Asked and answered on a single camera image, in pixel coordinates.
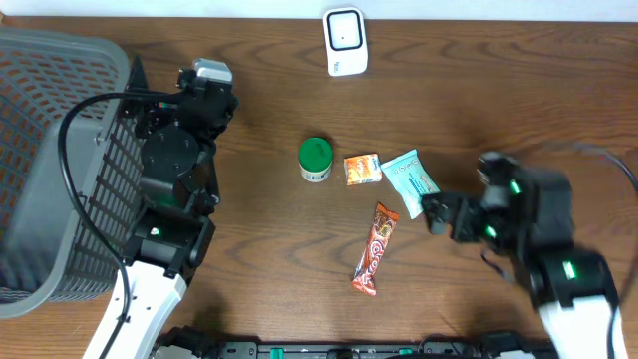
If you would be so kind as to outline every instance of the white wall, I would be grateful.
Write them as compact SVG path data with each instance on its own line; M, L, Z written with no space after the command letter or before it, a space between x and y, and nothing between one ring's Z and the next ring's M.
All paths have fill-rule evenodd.
M354 5L369 19L638 22L638 0L0 0L6 15L319 18Z

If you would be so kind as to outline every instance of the white and teal package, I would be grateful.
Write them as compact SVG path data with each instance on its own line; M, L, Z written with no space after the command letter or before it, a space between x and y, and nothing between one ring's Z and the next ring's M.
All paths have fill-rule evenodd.
M439 191L437 185L421 166L417 150L411 150L382 164L381 170L403 198L410 219L416 218L423 211L421 196Z

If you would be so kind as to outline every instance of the red wrapper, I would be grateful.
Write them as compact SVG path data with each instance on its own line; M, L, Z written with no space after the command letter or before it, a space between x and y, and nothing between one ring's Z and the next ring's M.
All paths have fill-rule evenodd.
M377 267L386 250L390 235L397 225L399 215L387 210L380 203L377 203L375 217L372 220L372 228L368 234L368 242L366 249L361 256L359 265L355 269L355 276L352 278L351 285L355 289L369 295L377 295L377 288L372 276L377 272Z

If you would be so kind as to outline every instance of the wooden table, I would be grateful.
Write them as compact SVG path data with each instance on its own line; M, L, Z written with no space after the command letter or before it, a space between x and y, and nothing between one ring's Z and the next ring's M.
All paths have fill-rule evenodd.
M387 161L417 149L443 190L479 192L476 162L487 150L561 169L574 188L577 240L606 256L617 286L628 274L638 216L628 181L599 158L541 143L594 143L635 164L636 25L369 21L367 72L330 78L316 20L5 24L111 39L140 55L163 91L173 91L178 68L193 58L230 66L241 105L218 141L217 232L166 329L194 325L262 341L417 341L507 328L544 336L528 295L480 261L480 246L428 235L386 179L345 186L343 158L366 153ZM311 136L334 147L334 171L319 184L297 165L296 150ZM377 201L400 220L372 298L349 282ZM623 309L633 357L635 294ZM106 299L47 304L3 321L0 356L80 357Z

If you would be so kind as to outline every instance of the orange packet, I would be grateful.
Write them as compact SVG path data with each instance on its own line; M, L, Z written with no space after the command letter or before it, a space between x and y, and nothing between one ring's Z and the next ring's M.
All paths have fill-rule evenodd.
M359 265L355 269L354 278L352 278L351 285L353 288L359 289L368 295L377 295L377 288L372 276L377 272L381 257L390 240L390 235L397 225L397 220L399 220L398 214L387 210L382 204L377 203L372 227L368 234L368 242Z
M344 159L348 185L379 181L383 177L377 154L355 156Z

